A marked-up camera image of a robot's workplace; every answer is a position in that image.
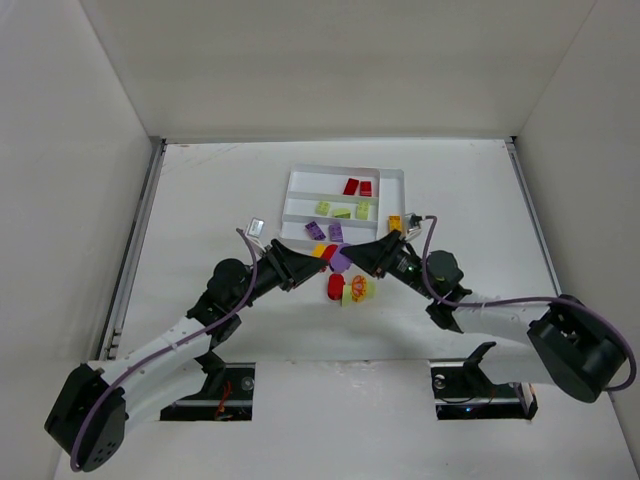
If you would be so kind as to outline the orange patterned lego piece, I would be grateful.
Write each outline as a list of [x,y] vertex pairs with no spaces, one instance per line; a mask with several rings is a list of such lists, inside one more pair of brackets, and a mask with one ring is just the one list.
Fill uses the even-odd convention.
[[350,284],[350,298],[353,302],[359,303],[366,299],[371,299],[376,294],[376,283],[363,275],[353,277]]

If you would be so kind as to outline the purple rounded lego piece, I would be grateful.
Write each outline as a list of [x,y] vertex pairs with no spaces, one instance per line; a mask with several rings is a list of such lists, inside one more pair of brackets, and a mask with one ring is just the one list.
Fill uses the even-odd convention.
[[342,250],[345,247],[348,247],[348,244],[340,244],[336,248],[330,259],[330,268],[336,274],[342,274],[346,272],[352,265],[352,261],[342,253]]

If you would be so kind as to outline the dark red lego brick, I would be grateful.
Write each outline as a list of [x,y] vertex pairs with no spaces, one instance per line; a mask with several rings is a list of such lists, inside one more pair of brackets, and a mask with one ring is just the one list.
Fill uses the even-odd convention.
[[321,259],[325,260],[326,262],[330,263],[332,257],[334,256],[336,250],[337,250],[338,246],[336,244],[330,244],[328,245],[322,255],[321,255]]

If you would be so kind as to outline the yellow striped lego brick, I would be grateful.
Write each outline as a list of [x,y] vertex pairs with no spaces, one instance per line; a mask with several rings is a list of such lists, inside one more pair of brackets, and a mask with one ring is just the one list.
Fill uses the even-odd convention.
[[388,217],[388,227],[389,231],[399,231],[403,232],[403,219],[399,215],[391,215]]

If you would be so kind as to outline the purple patterned lego brick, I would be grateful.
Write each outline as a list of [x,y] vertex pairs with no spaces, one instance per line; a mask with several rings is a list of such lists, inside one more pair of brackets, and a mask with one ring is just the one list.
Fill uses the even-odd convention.
[[326,235],[315,221],[307,223],[305,225],[305,230],[314,241],[322,241],[326,239]]

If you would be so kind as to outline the red rounded lego brick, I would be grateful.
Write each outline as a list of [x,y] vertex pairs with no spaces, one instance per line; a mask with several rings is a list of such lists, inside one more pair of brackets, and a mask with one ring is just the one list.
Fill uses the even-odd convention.
[[342,299],[345,280],[342,274],[333,273],[328,278],[327,296],[332,301]]

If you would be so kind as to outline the light green curved lego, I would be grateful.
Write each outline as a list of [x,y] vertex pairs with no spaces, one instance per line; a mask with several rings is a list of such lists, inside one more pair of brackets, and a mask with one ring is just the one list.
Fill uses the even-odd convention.
[[350,285],[345,285],[342,290],[341,306],[346,307],[353,302],[352,289]]

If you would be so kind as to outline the light green lego piece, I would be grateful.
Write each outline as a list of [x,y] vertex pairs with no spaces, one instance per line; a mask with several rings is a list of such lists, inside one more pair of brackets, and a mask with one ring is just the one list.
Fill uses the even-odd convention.
[[367,221],[369,219],[370,203],[359,202],[356,206],[355,217],[361,221]]

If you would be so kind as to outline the purple tan lego piece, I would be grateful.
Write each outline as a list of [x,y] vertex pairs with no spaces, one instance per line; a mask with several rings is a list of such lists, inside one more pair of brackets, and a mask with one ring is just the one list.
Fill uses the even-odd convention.
[[328,227],[329,238],[331,242],[343,243],[344,235],[340,223],[331,223]]

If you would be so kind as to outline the light green wedge lego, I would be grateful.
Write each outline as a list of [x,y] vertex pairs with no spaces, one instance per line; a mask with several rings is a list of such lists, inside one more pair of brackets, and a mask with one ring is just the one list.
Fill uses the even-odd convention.
[[349,219],[351,217],[351,210],[348,208],[337,208],[332,211],[334,218]]

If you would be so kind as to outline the light green square lego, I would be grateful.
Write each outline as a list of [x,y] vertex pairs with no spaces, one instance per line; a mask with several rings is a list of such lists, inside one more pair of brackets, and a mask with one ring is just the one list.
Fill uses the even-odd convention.
[[331,205],[327,201],[319,201],[315,207],[315,214],[318,216],[328,216]]

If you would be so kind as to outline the small red lego brick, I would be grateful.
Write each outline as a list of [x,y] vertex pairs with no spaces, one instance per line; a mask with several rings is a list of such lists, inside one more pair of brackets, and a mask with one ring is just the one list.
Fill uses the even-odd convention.
[[359,184],[359,195],[363,197],[371,197],[373,194],[372,182],[361,181]]

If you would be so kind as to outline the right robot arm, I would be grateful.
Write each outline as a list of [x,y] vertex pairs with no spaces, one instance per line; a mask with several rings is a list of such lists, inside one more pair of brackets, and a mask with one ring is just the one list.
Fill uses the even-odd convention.
[[452,253],[418,254],[397,232],[345,247],[342,253],[371,276],[391,275],[430,299],[426,312],[439,328],[503,340],[469,359],[493,384],[554,384],[578,401],[593,403],[614,388],[611,381],[623,365],[630,367],[630,381],[636,377],[628,343],[574,297],[507,301],[482,296],[463,287],[463,272]]

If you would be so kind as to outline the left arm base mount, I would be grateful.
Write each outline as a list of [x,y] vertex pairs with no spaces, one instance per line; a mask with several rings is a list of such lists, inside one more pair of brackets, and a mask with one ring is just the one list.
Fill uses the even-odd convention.
[[198,362],[207,374],[199,391],[160,412],[164,422],[244,422],[253,416],[255,363],[228,363],[213,352]]

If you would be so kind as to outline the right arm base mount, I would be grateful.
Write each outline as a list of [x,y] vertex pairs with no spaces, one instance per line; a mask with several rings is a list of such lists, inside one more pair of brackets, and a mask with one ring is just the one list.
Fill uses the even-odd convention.
[[465,358],[430,363],[431,387],[438,420],[531,421],[538,402],[530,384],[493,383],[481,363],[495,342],[484,342]]

